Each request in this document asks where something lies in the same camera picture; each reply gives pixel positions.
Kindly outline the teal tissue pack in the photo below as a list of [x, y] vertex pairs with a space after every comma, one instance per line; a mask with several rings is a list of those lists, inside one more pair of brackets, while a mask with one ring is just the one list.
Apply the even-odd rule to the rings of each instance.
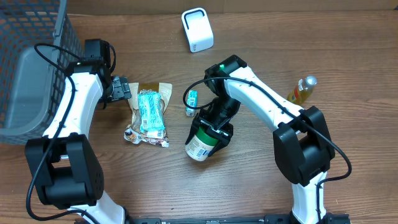
[[157, 92], [139, 94], [139, 112], [141, 115], [141, 132], [164, 130], [161, 95]]

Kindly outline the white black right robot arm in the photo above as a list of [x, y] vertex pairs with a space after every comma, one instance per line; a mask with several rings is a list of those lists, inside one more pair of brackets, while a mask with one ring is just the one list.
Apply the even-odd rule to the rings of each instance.
[[335, 215], [328, 213], [323, 203], [323, 185], [335, 157], [323, 113], [314, 106], [305, 110], [278, 95], [237, 55], [206, 69], [202, 83], [216, 98], [196, 107], [188, 93], [183, 94], [184, 104], [199, 111], [185, 142], [186, 153], [204, 161], [228, 146], [234, 133], [230, 121], [244, 105], [272, 132], [275, 163], [292, 184], [292, 211], [266, 215], [264, 221], [336, 223]]

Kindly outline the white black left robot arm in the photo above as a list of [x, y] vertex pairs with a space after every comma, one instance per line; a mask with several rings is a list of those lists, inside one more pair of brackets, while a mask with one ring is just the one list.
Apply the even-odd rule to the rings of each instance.
[[130, 99], [125, 77], [114, 76], [116, 52], [105, 40], [85, 41], [84, 56], [66, 68], [60, 105], [41, 138], [25, 145], [32, 180], [25, 200], [27, 213], [49, 221], [72, 213], [85, 223], [132, 223], [128, 211], [104, 190], [104, 175], [88, 136], [97, 104]]

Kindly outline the brown snack bag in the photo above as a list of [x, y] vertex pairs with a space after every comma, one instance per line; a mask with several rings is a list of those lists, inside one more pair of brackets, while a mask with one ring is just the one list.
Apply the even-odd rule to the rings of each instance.
[[172, 96], [170, 83], [130, 83], [132, 98], [131, 124], [126, 127], [124, 139], [133, 143], [149, 143], [169, 147], [164, 113]]

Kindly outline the small teal gum pack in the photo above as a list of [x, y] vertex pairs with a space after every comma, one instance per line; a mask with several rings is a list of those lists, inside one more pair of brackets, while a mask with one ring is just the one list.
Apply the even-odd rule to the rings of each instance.
[[196, 90], [190, 90], [187, 94], [187, 104], [188, 107], [186, 107], [186, 115], [188, 117], [193, 117], [195, 115], [196, 110], [192, 109], [192, 107], [197, 106], [197, 98], [198, 98], [198, 92]]

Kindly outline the yellow oil bottle silver cap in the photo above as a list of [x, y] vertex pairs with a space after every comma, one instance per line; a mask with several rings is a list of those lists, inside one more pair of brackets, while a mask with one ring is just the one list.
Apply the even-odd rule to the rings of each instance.
[[288, 94], [287, 100], [296, 105], [302, 105], [313, 93], [316, 84], [317, 78], [312, 75], [300, 79], [293, 91]]

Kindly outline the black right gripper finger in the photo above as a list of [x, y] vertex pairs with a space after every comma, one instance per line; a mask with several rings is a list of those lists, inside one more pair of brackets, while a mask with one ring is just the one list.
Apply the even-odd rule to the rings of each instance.
[[190, 127], [190, 132], [189, 132], [188, 138], [185, 141], [185, 145], [187, 145], [192, 140], [194, 135], [198, 132], [200, 126], [201, 126], [200, 119], [199, 118], [194, 118], [193, 121], [192, 121], [192, 125]]
[[209, 152], [208, 157], [211, 157], [214, 153], [219, 151], [220, 149], [228, 146], [228, 144], [231, 141], [231, 138], [233, 136], [233, 129], [231, 130], [219, 130], [219, 131], [214, 131], [210, 129], [207, 131], [207, 134], [211, 136], [212, 138], [215, 138], [218, 140], [214, 148]]

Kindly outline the green lid white jar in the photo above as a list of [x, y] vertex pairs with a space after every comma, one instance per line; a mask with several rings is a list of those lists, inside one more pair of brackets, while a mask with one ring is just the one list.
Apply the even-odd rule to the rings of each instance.
[[208, 157], [217, 143], [218, 140], [216, 138], [208, 135], [205, 129], [200, 127], [185, 146], [185, 151], [192, 159], [202, 162]]

